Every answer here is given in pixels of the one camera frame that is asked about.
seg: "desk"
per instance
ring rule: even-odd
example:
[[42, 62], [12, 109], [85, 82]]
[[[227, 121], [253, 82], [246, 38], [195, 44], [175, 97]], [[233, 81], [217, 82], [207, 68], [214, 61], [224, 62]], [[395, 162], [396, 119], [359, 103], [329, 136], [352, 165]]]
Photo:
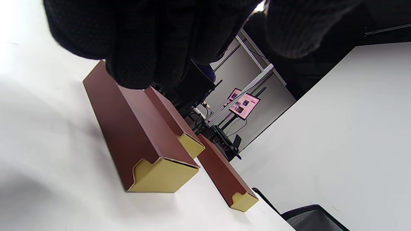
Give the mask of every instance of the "desk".
[[125, 193], [81, 82], [97, 61], [52, 40], [41, 1], [0, 9], [2, 230], [293, 231], [262, 200], [230, 209], [204, 169], [176, 194]]

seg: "knit glove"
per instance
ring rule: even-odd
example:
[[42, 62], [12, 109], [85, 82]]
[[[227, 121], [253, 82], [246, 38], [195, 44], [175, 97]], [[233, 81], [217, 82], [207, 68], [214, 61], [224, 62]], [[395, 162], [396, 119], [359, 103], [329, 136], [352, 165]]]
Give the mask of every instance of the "knit glove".
[[[106, 59], [126, 88], [176, 86], [190, 60], [222, 57], [261, 0], [44, 0], [54, 39], [75, 55]], [[266, 34], [278, 54], [303, 57], [359, 0], [268, 0]]]

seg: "brown box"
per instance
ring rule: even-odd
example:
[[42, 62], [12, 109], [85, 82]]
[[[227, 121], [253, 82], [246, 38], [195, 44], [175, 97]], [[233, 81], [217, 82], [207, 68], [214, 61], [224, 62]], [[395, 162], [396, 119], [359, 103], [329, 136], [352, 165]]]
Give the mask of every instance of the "brown box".
[[230, 208], [246, 212], [258, 202], [258, 198], [215, 144], [203, 135], [198, 137], [205, 146], [205, 150], [198, 156], [201, 165]]
[[205, 149], [198, 137], [191, 130], [173, 104], [154, 88], [149, 87], [144, 90], [151, 102], [163, 116], [164, 120], [177, 136], [183, 147], [194, 159]]
[[142, 90], [117, 85], [102, 61], [83, 84], [126, 191], [176, 192], [199, 171]]

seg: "monitor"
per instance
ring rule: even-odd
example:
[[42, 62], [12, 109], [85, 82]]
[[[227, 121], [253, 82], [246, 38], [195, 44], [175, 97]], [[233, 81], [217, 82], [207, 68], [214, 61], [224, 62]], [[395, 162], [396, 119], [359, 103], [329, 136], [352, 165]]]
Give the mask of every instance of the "monitor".
[[241, 119], [247, 119], [247, 116], [252, 112], [254, 107], [260, 102], [260, 99], [254, 97], [248, 93], [245, 93], [240, 99], [236, 99], [237, 96], [241, 94], [241, 90], [235, 88], [234, 91], [227, 98], [226, 106], [233, 100], [237, 102], [229, 109], [232, 113], [236, 114]]

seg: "black glove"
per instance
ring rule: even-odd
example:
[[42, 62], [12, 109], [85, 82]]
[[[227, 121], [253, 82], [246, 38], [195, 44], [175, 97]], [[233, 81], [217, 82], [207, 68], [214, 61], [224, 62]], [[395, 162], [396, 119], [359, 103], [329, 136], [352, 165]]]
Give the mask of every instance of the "black glove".
[[[190, 60], [222, 57], [261, 0], [44, 0], [52, 36], [70, 52], [106, 59], [119, 85], [177, 85]], [[359, 0], [271, 0], [266, 33], [278, 54], [315, 50]]]

